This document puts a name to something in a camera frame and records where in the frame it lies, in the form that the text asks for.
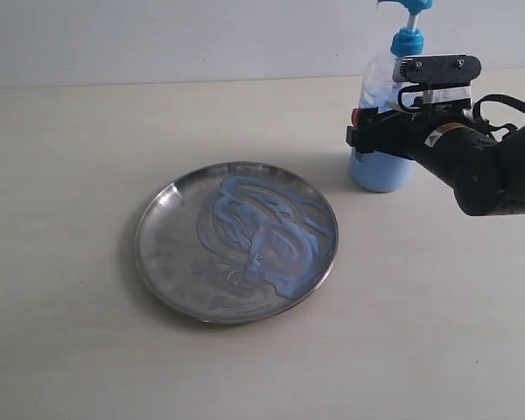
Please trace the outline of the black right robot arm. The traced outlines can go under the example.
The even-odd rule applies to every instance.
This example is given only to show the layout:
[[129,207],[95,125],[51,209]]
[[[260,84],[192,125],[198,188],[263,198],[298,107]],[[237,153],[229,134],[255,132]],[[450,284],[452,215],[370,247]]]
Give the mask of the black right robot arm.
[[525,125],[506,129],[496,140],[484,121],[455,106],[356,108],[346,141],[358,152],[417,162],[453,190],[469,216],[525,214]]

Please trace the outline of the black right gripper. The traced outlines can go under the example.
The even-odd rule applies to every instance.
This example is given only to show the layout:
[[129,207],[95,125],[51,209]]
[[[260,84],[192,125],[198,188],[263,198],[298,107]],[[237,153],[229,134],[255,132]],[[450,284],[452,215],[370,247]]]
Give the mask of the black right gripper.
[[429,135],[446,123],[470,126],[463,109],[456,105],[437,105],[414,114],[354,108],[351,122],[346,143],[361,153],[381,151],[421,165],[468,165],[473,159],[473,145],[465,132],[448,131],[432,146],[426,143]]

